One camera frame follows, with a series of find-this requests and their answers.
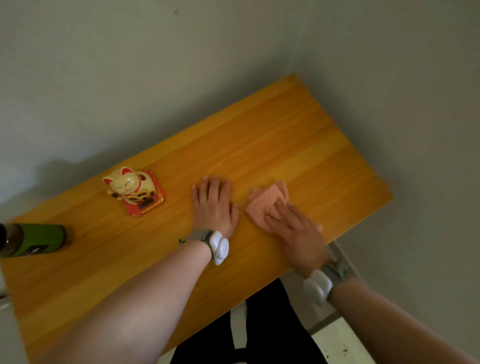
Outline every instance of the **cat figurine head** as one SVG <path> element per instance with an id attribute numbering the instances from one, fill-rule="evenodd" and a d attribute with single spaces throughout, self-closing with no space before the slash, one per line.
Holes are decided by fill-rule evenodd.
<path id="1" fill-rule="evenodd" d="M 103 182 L 110 187 L 113 194 L 118 195 L 132 194 L 140 187 L 140 177 L 128 167 L 113 171 L 108 176 L 103 177 Z"/>

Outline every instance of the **pink cloth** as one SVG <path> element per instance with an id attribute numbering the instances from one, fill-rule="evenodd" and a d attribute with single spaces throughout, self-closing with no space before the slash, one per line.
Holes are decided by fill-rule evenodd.
<path id="1" fill-rule="evenodd" d="M 245 211 L 250 215 L 254 223 L 266 232 L 272 232 L 270 225 L 265 221 L 266 215 L 280 219 L 280 213 L 275 207 L 275 202 L 280 200 L 285 205 L 290 202 L 285 181 L 279 181 L 268 188 L 253 188 L 248 199 L 250 204 Z M 317 228 L 321 232 L 323 226 L 318 225 Z"/>

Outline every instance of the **lucky cat figurine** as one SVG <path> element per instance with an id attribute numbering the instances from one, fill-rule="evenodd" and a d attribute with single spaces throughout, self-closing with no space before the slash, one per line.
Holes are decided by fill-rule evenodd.
<path id="1" fill-rule="evenodd" d="M 148 170 L 134 171 L 122 167 L 103 177 L 103 182 L 109 186 L 108 194 L 117 200 L 123 200 L 133 216 L 139 216 L 165 199 L 160 184 Z"/>

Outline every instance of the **person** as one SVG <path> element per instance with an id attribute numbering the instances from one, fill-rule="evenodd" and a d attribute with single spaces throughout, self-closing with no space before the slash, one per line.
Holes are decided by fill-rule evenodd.
<path id="1" fill-rule="evenodd" d="M 193 229 L 230 238 L 239 209 L 230 208 L 230 182 L 204 177 L 193 186 Z M 282 239 L 291 267 L 304 278 L 331 261 L 316 226 L 296 206 L 277 204 L 281 218 L 267 222 Z M 156 363 L 200 274 L 212 259 L 202 241 L 176 251 L 114 291 L 40 361 L 49 364 Z M 377 363 L 478 363 L 382 296 L 351 277 L 328 301 Z M 177 347 L 172 363 L 232 363 L 233 340 L 224 315 Z M 249 363 L 325 363 L 276 280 L 247 299 Z"/>

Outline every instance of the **forearm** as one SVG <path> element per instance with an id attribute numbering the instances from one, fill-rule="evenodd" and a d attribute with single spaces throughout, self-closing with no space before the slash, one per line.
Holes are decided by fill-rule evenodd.
<path id="1" fill-rule="evenodd" d="M 210 259 L 205 243 L 185 243 L 113 292 L 45 362 L 155 363 Z"/>
<path id="2" fill-rule="evenodd" d="M 358 279 L 334 288 L 329 302 L 381 363 L 478 363 Z"/>

